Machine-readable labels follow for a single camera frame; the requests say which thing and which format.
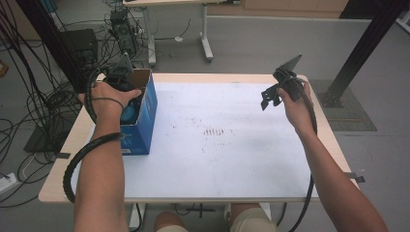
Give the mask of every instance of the floor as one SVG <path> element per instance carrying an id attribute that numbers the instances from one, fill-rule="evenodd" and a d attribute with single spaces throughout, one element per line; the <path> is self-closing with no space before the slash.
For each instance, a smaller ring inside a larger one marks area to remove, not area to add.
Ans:
<path id="1" fill-rule="evenodd" d="M 59 11 L 62 11 L 61 15 L 67 15 L 63 7 Z M 179 36 L 187 27 L 187 22 L 185 19 L 177 26 L 161 24 L 158 35 Z M 302 53 L 303 58 L 296 67 L 296 73 L 302 73 L 310 79 L 334 79 L 369 21 L 210 16 L 208 38 L 215 56 L 212 62 L 203 56 L 198 39 L 200 23 L 200 20 L 194 18 L 190 21 L 182 42 L 156 41 L 158 63 L 153 67 L 154 73 L 272 73 L 278 65 Z M 44 58 L 40 48 L 36 48 L 36 51 Z M 39 64 L 33 62 L 34 58 L 28 51 L 26 54 L 32 69 L 36 69 Z M 0 55 L 3 61 L 12 64 L 7 52 L 1 51 Z M 146 62 L 147 58 L 141 55 L 138 59 Z M 410 164 L 410 109 L 406 106 L 406 101 L 410 99 L 410 92 L 407 91 L 410 84 L 409 61 L 410 35 L 395 24 L 349 86 L 377 131 L 336 132 L 337 141 L 351 169 L 366 178 L 366 182 L 360 184 L 361 190 L 379 210 L 391 231 L 410 229 L 410 182 L 406 178 Z M 61 73 L 52 61 L 51 67 L 57 79 L 65 79 L 63 75 L 60 77 Z M 36 75 L 36 78 L 39 86 L 47 92 L 50 86 L 46 78 L 41 74 Z M 16 123 L 27 113 L 27 91 L 14 67 L 5 77 L 0 78 L 0 84 L 0 118 Z M 1 130 L 6 127 L 4 125 L 7 124 L 0 124 Z M 2 173 L 16 173 L 18 166 L 29 156 L 22 147 L 33 129 L 33 124 L 21 125 L 7 158 L 0 163 Z M 43 173 L 37 173 L 39 177 L 46 174 L 50 166 L 42 169 Z M 37 168 L 31 164 L 25 171 L 31 173 Z M 0 195 L 0 207 L 35 196 L 43 181 L 24 185 L 4 202 L 4 197 L 9 193 Z M 162 210 L 174 211 L 174 207 L 149 205 L 143 231 L 153 231 L 155 215 Z M 177 205 L 180 213 L 189 207 Z M 217 211 L 206 213 L 203 218 L 199 218 L 195 212 L 182 217 L 191 231 L 225 231 L 223 205 L 209 207 Z M 271 205 L 273 220 L 278 220 L 281 207 L 281 204 Z M 302 204 L 289 204 L 279 230 L 289 230 L 301 209 Z M 0 208 L 0 221 L 0 230 L 6 232 L 72 231 L 73 206 L 45 204 L 35 199 L 22 206 Z M 335 229 L 321 204 L 311 203 L 298 231 L 328 232 Z"/>

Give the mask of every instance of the black metal pole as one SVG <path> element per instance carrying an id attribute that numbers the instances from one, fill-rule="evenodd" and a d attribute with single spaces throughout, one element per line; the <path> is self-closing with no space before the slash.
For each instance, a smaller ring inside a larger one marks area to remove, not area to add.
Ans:
<path id="1" fill-rule="evenodd" d="M 15 0 L 34 29 L 47 46 L 51 56 L 57 62 L 63 73 L 77 93 L 85 90 L 86 79 L 73 59 L 69 50 L 61 40 L 59 31 L 53 19 L 45 10 L 41 0 Z"/>
<path id="2" fill-rule="evenodd" d="M 368 25 L 327 92 L 319 94 L 319 100 L 323 106 L 342 106 L 340 97 L 343 92 L 359 72 L 374 48 L 376 48 L 395 23 L 395 20 L 398 18 L 406 4 L 407 0 L 386 1 L 382 9 Z"/>

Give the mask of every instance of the person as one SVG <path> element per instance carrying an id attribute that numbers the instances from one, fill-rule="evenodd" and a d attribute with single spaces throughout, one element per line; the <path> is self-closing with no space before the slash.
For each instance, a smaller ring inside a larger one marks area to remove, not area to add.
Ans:
<path id="1" fill-rule="evenodd" d="M 304 89 L 310 96 L 307 82 Z M 139 94 L 136 90 L 118 92 L 105 83 L 98 83 L 92 97 L 105 98 L 107 101 L 93 101 L 98 117 L 93 139 L 119 131 L 122 112 L 120 106 L 126 105 Z M 305 148 L 319 198 L 336 230 L 388 231 L 377 210 L 346 177 L 314 133 L 303 100 L 293 102 L 283 89 L 278 89 L 278 94 L 284 102 L 286 117 Z M 103 144 L 84 158 L 74 205 L 75 231 L 128 231 L 124 208 L 124 179 L 119 141 Z M 230 231 L 278 230 L 257 203 L 232 204 L 229 225 Z M 156 218 L 155 231 L 188 230 L 178 216 L 163 212 Z"/>

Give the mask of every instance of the cardboard box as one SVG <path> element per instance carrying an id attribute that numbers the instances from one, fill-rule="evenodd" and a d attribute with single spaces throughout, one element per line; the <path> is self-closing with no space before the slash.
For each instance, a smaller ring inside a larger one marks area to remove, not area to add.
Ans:
<path id="1" fill-rule="evenodd" d="M 123 156 L 150 154 L 151 139 L 157 112 L 157 94 L 151 70 L 134 70 L 131 84 L 135 88 L 145 88 L 136 123 L 121 125 L 121 151 Z"/>

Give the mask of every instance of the shorts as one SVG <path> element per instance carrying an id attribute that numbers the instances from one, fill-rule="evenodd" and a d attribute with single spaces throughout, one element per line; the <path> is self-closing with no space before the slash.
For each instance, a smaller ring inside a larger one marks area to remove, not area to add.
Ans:
<path id="1" fill-rule="evenodd" d="M 252 208 L 243 211 L 236 217 L 230 232 L 278 232 L 277 226 L 271 222 L 261 208 Z M 182 226 L 169 225 L 158 232 L 188 232 Z"/>

